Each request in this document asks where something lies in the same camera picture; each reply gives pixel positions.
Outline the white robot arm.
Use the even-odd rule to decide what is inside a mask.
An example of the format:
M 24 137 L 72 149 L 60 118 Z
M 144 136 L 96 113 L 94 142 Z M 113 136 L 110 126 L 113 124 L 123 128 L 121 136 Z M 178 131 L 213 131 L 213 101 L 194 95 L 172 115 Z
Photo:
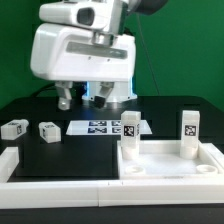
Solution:
M 135 37 L 125 30 L 132 13 L 152 15 L 168 0 L 61 0 L 39 9 L 31 70 L 55 83 L 58 107 L 68 110 L 75 82 L 87 85 L 85 104 L 118 107 L 133 93 Z

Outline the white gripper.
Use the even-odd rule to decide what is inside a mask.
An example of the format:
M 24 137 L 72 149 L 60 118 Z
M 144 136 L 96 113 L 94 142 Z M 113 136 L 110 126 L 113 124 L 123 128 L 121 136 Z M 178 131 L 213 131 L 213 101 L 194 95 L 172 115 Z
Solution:
M 43 21 L 35 33 L 31 70 L 57 81 L 58 108 L 71 106 L 71 81 L 100 81 L 96 108 L 108 108 L 114 82 L 134 73 L 135 39 L 123 33 L 126 1 L 61 1 L 39 9 Z

